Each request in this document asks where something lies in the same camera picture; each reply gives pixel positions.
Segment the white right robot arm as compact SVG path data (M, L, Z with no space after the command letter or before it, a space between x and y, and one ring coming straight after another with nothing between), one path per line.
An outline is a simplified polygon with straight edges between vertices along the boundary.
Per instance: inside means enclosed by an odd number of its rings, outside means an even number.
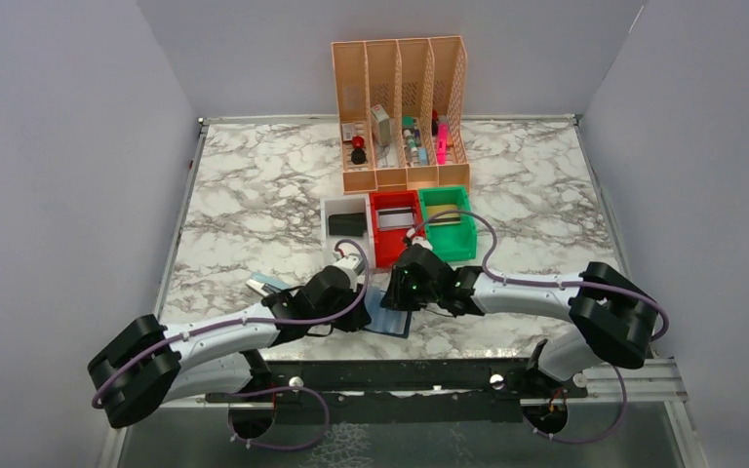
M603 262L570 275L504 277L485 266L452 267L414 245L392 265L381 305L414 312L429 304L456 317L514 313L572 324L569 332L537 345L524 370L526 388L538 397L601 363L641 368L665 324L658 303Z

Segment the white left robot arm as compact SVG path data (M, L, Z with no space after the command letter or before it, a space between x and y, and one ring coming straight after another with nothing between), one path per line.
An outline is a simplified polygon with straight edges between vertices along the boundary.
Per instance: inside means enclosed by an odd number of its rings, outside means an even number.
M221 392L229 379L239 397L255 400L266 391L266 372L251 363L229 370L228 357L299 340L315 326L337 328L362 310L370 280L369 266L344 259L229 315L172 326L152 314L137 317L89 362L91 405L123 428L170 400Z

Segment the navy blue card holder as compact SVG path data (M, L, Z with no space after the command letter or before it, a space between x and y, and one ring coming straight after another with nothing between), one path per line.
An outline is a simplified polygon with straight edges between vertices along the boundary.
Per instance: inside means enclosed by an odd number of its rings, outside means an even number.
M413 313L382 307L380 303L383 297L384 291L380 288L368 288L365 297L365 306L370 316L370 322L364 326L364 331L404 339L408 338Z

